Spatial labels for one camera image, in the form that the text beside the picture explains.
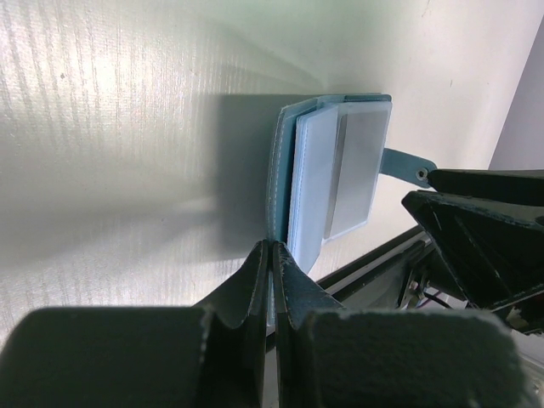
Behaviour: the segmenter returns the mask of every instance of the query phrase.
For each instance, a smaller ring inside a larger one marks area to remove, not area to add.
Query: white table surface
[[[281,95],[382,92],[387,146],[487,168],[541,0],[2,0],[0,343],[60,304],[191,304],[264,236]],[[371,221],[314,278],[414,223]]]

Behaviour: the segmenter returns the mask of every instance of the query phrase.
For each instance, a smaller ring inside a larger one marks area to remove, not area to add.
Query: gray wall
[[[536,34],[491,170],[544,168],[544,25]]]

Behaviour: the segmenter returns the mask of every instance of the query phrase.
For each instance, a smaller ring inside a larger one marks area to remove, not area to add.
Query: blue wallet
[[[428,188],[431,161],[384,149],[391,97],[326,95],[283,108],[270,154],[267,235],[308,273],[322,245],[366,223],[379,173]]]

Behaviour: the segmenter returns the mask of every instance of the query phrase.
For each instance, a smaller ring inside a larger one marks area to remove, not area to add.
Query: blue strap
[[[428,189],[428,174],[433,170],[436,170],[436,164],[430,160],[398,150],[383,150],[381,174]]]

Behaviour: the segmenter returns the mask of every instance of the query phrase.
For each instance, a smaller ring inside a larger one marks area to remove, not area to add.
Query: black cable
[[[441,298],[439,298],[439,297],[436,297],[436,296],[431,295],[430,293],[426,293],[426,292],[423,293],[423,296],[424,296],[425,298],[429,299],[429,300],[432,300],[433,302],[436,302],[436,303],[438,303],[438,304],[444,306],[446,309],[452,309],[452,307],[451,307],[448,303],[444,302],[444,301],[443,301]]]

